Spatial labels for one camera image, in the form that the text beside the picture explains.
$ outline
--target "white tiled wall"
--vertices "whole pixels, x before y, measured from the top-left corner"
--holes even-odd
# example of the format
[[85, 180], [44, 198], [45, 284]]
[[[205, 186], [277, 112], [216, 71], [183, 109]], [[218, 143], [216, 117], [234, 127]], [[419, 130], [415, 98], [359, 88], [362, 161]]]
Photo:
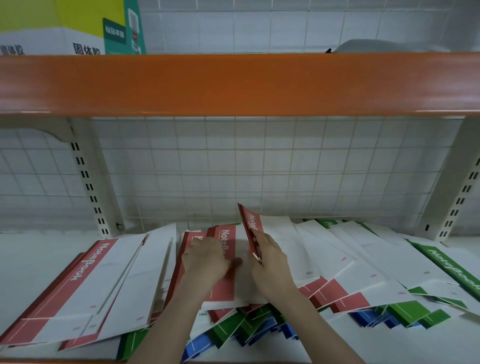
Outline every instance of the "white tiled wall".
[[33, 129], [0, 129], [0, 231], [95, 229], [70, 145]]
[[344, 216], [412, 229], [461, 121], [381, 117], [105, 120], [126, 225]]
[[325, 52], [350, 39], [478, 50], [477, 0], [139, 0], [148, 53]]

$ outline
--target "orange shelf beam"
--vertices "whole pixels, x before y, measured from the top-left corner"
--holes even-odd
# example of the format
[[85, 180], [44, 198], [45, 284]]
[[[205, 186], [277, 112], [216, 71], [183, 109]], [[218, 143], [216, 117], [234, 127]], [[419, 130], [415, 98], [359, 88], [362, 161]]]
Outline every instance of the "orange shelf beam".
[[0, 112], [479, 114], [479, 70], [480, 53], [0, 57]]

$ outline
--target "white shelf surface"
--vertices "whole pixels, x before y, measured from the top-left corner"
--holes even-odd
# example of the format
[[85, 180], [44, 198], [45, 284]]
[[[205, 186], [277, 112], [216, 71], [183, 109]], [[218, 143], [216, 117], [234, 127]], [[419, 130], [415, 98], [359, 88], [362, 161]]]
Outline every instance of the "white shelf surface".
[[[0, 331], [4, 331], [39, 293], [81, 251], [97, 238], [95, 234], [0, 234]], [[448, 245], [480, 255], [480, 238], [450, 238]], [[473, 363], [478, 360], [480, 322], [472, 316], [450, 319], [429, 330], [388, 329], [385, 325], [361, 328], [348, 315], [332, 327], [367, 363]], [[58, 343], [8, 348], [0, 357], [114, 359], [119, 338], [95, 345], [57, 352]], [[308, 362], [301, 342], [269, 334], [251, 347], [230, 341], [210, 349], [198, 361], [291, 361]]]

